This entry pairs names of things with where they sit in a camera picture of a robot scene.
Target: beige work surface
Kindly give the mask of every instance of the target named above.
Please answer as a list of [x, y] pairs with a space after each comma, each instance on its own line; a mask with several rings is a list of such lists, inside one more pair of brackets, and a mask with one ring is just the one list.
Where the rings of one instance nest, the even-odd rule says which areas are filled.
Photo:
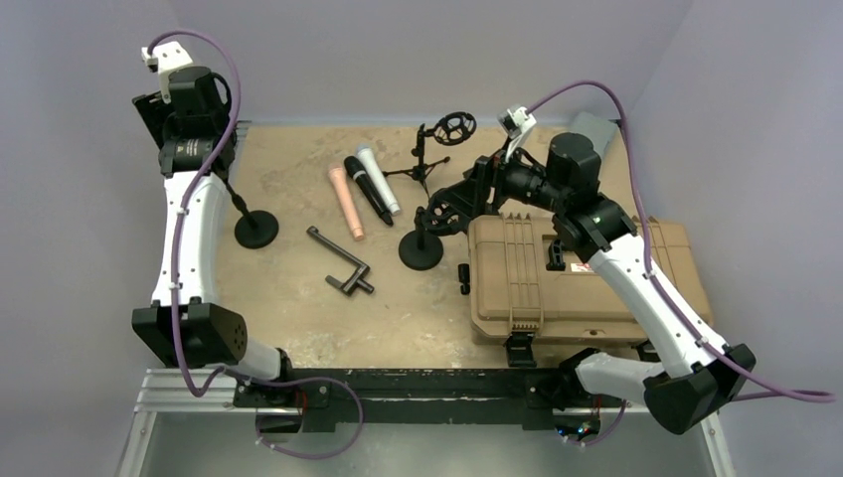
[[[551, 138], [562, 130], [538, 128], [525, 148], [544, 162]], [[493, 153], [503, 140], [496, 127], [478, 128], [454, 147], [429, 140], [427, 162], [451, 157], [428, 178], [430, 190], [461, 180], [478, 156]], [[398, 243], [414, 227], [414, 210], [427, 203], [418, 183], [406, 176], [389, 178], [402, 207], [392, 228], [349, 183], [366, 233], [362, 241], [352, 240], [326, 172], [332, 162], [354, 154], [361, 142], [371, 145], [384, 170], [404, 169], [416, 161], [410, 155], [414, 127], [249, 129], [235, 186], [250, 208], [277, 216], [280, 233], [266, 248], [242, 248], [234, 239], [238, 214], [228, 211], [217, 255], [221, 304], [244, 316], [251, 337], [286, 350], [296, 367], [506, 367], [503, 347], [471, 342], [469, 301], [460, 295], [456, 278], [457, 266], [468, 262], [466, 237], [443, 238], [444, 259], [432, 270], [413, 271], [399, 260]], [[601, 189], [633, 215], [628, 171], [618, 134], [603, 160]], [[548, 215], [514, 201], [503, 212]], [[310, 238], [305, 233], [309, 226], [369, 263], [372, 295], [358, 290], [346, 297], [325, 282], [327, 274], [344, 281], [354, 267]], [[577, 350], [534, 347], [540, 366], [555, 366]]]

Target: white wall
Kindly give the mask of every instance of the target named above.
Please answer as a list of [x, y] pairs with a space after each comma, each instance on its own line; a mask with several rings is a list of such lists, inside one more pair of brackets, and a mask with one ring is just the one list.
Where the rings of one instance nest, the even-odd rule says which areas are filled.
[[[493, 120], [584, 79], [608, 82], [632, 104], [691, 0], [171, 3], [182, 26], [213, 33], [237, 58], [244, 117], [373, 122], [458, 109]], [[614, 114], [588, 89], [542, 114], [584, 108]]]
[[143, 370], [163, 241], [157, 150], [131, 104], [162, 0], [0, 15], [0, 475], [111, 475]]
[[[758, 373], [843, 391], [843, 4], [696, 1], [632, 112], [649, 212], [687, 224]], [[839, 475], [843, 405], [734, 403], [739, 475]]]

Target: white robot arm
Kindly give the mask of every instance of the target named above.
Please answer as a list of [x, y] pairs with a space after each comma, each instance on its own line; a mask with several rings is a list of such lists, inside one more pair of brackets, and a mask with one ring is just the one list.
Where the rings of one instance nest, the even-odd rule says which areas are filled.
[[[229, 105], [223, 103], [217, 91], [220, 77], [194, 65], [178, 42], [159, 45], [153, 53], [149, 55], [143, 49], [142, 58], [158, 74], [161, 90], [139, 96], [133, 102], [160, 148], [158, 161], [167, 198], [167, 226], [161, 270], [150, 306], [133, 311], [132, 328], [162, 362], [176, 366], [171, 316], [173, 307], [177, 307], [184, 354], [191, 368], [222, 364], [241, 375], [275, 380], [288, 366], [284, 353], [249, 337], [243, 317], [218, 304], [217, 237], [229, 195], [241, 212], [249, 214], [243, 200], [228, 184], [229, 168], [235, 158], [235, 137], [230, 138], [209, 173], [199, 178], [182, 210], [182, 198], [229, 121]], [[174, 277], [170, 259], [180, 217], [183, 223], [178, 273]], [[248, 235], [249, 228], [244, 229]], [[179, 287], [178, 303], [172, 302], [174, 283]]]
[[[644, 266], [645, 243], [624, 210], [598, 190], [600, 157], [588, 138], [576, 133], [557, 135], [550, 144], [547, 164], [520, 162], [518, 144], [536, 124], [523, 107], [499, 116], [508, 139], [499, 164], [485, 174], [494, 183], [475, 187], [494, 189], [494, 205], [515, 199], [554, 213], [554, 229], [565, 248], [573, 251], [605, 280], [623, 300], [647, 334], [660, 363], [642, 363], [586, 350], [561, 365], [569, 376], [567, 393], [586, 392], [643, 403], [668, 430], [682, 433], [732, 400], [746, 378], [729, 369], [702, 346], [722, 350], [727, 359], [746, 370], [756, 363], [745, 345], [730, 347], [712, 330], [670, 283], [658, 265]], [[474, 193], [488, 197], [486, 191]], [[657, 277], [667, 295], [702, 336], [696, 339], [652, 283]]]

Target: black microphone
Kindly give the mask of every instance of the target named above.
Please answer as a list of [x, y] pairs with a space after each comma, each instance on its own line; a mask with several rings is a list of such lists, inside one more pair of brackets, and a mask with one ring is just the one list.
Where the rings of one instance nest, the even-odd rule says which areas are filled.
[[372, 179], [369, 179], [369, 174], [366, 173], [366, 168], [363, 167], [360, 159], [354, 156], [348, 156], [343, 161], [343, 164], [345, 165], [345, 172], [348, 173], [348, 177], [354, 179], [354, 182], [363, 191], [363, 195], [366, 196], [369, 204], [372, 204], [375, 214], [378, 214], [378, 217], [384, 221], [384, 224], [392, 227], [393, 218], [390, 215], [390, 211], [387, 209], [387, 205], [384, 203], [381, 195], [378, 194], [378, 190], [375, 189]]

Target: black bracket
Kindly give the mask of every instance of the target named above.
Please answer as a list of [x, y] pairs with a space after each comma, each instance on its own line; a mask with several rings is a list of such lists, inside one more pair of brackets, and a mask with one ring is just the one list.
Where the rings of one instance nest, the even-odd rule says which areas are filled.
[[647, 340], [643, 343], [635, 345], [632, 347], [636, 353], [638, 353], [638, 359], [645, 363], [659, 363], [661, 359], [658, 357], [658, 353], [656, 353], [656, 349], [650, 340]]
[[[134, 333], [169, 368], [178, 367], [173, 346], [172, 308], [153, 304], [132, 311]], [[213, 303], [191, 299], [179, 306], [182, 346], [188, 368], [223, 363], [236, 365], [246, 353], [249, 340], [246, 321], [240, 314]]]
[[495, 180], [495, 157], [482, 156], [463, 172], [463, 180], [430, 196], [421, 216], [424, 229], [444, 237], [468, 233], [468, 224], [485, 214], [497, 214], [486, 204]]
[[533, 333], [513, 333], [504, 343], [506, 362], [510, 368], [535, 368], [533, 358]]
[[[751, 371], [756, 355], [747, 345], [725, 350], [727, 360]], [[685, 433], [697, 422], [732, 401], [747, 380], [723, 362], [692, 366], [694, 373], [671, 378], [667, 373], [644, 380], [644, 403], [662, 427], [674, 434]]]
[[[363, 400], [366, 422], [417, 424], [515, 424], [524, 430], [551, 430], [560, 425], [560, 415], [553, 409], [588, 407], [591, 396], [551, 401], [543, 383], [556, 382], [559, 371], [545, 369], [296, 369], [289, 379], [329, 377], [347, 383]], [[281, 396], [273, 397], [277, 389], [258, 384], [241, 384], [244, 397], [254, 394], [254, 400], [236, 397], [235, 407], [278, 407]], [[337, 423], [357, 422], [357, 407], [340, 387], [330, 383], [307, 383], [296, 388], [306, 396], [307, 406], [301, 422], [301, 432], [333, 432]], [[295, 406], [295, 392], [288, 390], [286, 398]], [[605, 406], [617, 406], [616, 400], [605, 399]], [[278, 430], [295, 428], [290, 424], [294, 416], [285, 416]]]
[[456, 266], [456, 277], [459, 280], [459, 293], [462, 295], [471, 293], [471, 268], [468, 263]]
[[565, 271], [565, 258], [562, 255], [564, 248], [562, 247], [562, 241], [558, 238], [551, 240], [551, 244], [548, 245], [548, 271]]

